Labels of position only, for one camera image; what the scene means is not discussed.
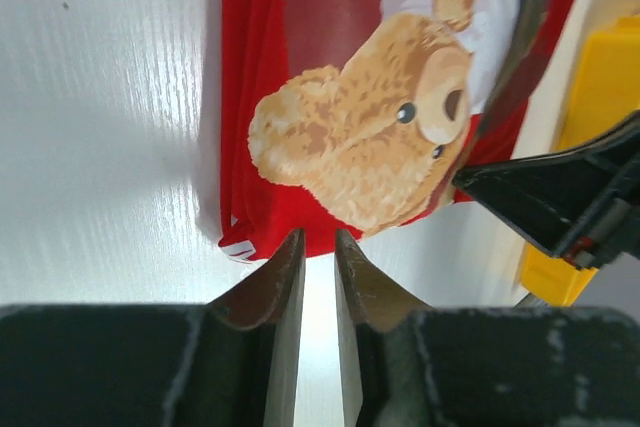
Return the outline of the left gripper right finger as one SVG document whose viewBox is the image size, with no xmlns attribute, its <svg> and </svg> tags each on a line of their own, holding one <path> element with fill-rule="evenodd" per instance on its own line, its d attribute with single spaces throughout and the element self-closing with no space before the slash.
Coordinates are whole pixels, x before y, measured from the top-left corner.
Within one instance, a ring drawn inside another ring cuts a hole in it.
<svg viewBox="0 0 640 427">
<path fill-rule="evenodd" d="M 635 426 L 639 327 L 607 308 L 436 309 L 335 236 L 348 426 Z"/>
</svg>

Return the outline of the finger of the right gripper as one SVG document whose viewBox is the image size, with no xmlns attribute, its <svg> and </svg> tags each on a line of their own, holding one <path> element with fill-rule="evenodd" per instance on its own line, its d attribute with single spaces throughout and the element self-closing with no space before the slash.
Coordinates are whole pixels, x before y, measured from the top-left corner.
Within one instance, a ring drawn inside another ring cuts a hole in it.
<svg viewBox="0 0 640 427">
<path fill-rule="evenodd" d="M 639 255 L 639 114 L 577 147 L 466 167 L 454 186 L 576 269 Z"/>
</svg>

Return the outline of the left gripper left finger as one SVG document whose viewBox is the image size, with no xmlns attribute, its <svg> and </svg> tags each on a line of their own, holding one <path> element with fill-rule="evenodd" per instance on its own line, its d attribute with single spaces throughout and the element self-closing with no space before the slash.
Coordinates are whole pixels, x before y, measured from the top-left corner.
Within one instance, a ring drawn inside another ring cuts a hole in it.
<svg viewBox="0 0 640 427">
<path fill-rule="evenodd" d="M 5 426 L 290 426 L 305 236 L 205 305 L 1 310 Z"/>
</svg>

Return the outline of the red t shirt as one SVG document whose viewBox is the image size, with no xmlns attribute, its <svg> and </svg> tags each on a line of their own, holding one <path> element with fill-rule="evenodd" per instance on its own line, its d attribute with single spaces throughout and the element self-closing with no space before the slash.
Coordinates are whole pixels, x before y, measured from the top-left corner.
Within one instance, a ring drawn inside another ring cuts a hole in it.
<svg viewBox="0 0 640 427">
<path fill-rule="evenodd" d="M 510 157 L 575 0 L 221 0 L 219 248 L 312 256 Z"/>
</svg>

